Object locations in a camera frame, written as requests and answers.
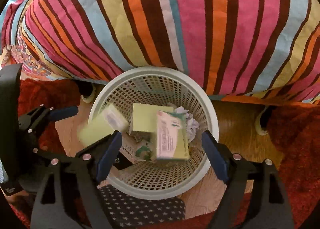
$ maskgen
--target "silver bolt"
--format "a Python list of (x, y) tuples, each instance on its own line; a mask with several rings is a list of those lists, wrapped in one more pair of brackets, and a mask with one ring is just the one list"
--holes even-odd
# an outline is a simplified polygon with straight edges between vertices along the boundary
[(53, 160), (51, 160), (52, 165), (57, 165), (58, 162), (59, 162), (59, 160), (57, 158), (54, 158)]
[(241, 157), (240, 154), (233, 154), (233, 159), (234, 159), (234, 160), (241, 160), (242, 157)]
[(271, 166), (273, 164), (272, 160), (270, 159), (266, 159), (265, 162), (268, 166)]
[(84, 154), (83, 156), (82, 156), (82, 159), (83, 160), (89, 160), (91, 158), (91, 155), (90, 154)]

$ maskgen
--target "multicolored striped blanket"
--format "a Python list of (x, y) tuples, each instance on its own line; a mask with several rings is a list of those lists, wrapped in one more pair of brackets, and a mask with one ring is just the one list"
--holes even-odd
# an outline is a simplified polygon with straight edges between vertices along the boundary
[(316, 105), (319, 11), (318, 0), (10, 0), (1, 60), (96, 83), (165, 66), (213, 99)]

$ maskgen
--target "star patterned fabric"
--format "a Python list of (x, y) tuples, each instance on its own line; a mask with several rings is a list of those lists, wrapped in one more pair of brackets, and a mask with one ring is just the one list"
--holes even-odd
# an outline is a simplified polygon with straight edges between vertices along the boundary
[(107, 212), (120, 227), (154, 225), (182, 220), (185, 217), (185, 204), (177, 197), (164, 200), (139, 199), (112, 185), (106, 185), (99, 190)]

